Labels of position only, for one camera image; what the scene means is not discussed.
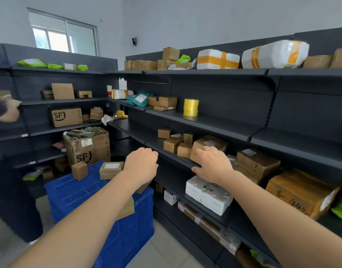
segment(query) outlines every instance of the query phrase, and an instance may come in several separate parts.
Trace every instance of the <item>person in dark clothing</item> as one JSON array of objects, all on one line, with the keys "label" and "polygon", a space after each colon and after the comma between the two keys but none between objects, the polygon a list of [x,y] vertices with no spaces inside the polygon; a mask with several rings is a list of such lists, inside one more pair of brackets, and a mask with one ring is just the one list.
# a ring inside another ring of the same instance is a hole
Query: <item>person in dark clothing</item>
[{"label": "person in dark clothing", "polygon": [[[15,122],[20,101],[0,101],[0,122]],[[0,218],[27,243],[33,244],[43,233],[36,202],[0,150]]]}]

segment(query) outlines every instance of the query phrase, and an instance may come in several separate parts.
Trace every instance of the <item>blue plastic crate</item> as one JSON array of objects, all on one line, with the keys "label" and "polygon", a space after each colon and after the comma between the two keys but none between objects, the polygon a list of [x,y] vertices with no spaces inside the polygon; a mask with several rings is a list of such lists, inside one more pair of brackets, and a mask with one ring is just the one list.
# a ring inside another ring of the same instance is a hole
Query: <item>blue plastic crate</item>
[{"label": "blue plastic crate", "polygon": [[[72,174],[45,185],[55,223],[58,223],[109,181],[100,180],[103,162],[88,167],[89,175],[81,181]],[[93,268],[124,268],[154,234],[152,214],[153,190],[147,187],[133,194],[135,213],[115,222]]]}]

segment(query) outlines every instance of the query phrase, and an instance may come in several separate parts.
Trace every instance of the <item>wall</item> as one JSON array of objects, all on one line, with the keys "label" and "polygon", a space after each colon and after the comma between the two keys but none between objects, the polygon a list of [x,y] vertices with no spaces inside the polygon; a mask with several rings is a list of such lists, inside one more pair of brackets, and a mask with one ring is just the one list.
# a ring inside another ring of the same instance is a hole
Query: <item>wall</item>
[{"label": "wall", "polygon": [[122,0],[122,7],[126,56],[342,27],[342,0]]},{"label": "wall", "polygon": [[121,0],[0,0],[0,43],[36,46],[27,7],[96,26],[100,56],[124,68]]}]

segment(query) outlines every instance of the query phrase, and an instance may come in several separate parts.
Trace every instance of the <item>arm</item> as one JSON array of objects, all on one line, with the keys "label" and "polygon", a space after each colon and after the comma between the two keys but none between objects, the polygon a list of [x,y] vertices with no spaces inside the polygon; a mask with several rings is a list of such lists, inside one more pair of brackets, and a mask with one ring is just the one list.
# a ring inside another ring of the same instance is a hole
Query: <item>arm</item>
[{"label": "arm", "polygon": [[342,239],[233,170],[214,147],[198,149],[201,178],[226,189],[243,208],[284,268],[342,268]]},{"label": "arm", "polygon": [[123,171],[60,221],[10,267],[92,267],[126,201],[156,175],[157,157],[157,152],[145,148],[130,153]]},{"label": "arm", "polygon": [[0,101],[0,121],[15,122],[20,116],[17,107],[21,104],[18,100],[9,99],[5,102]]}]

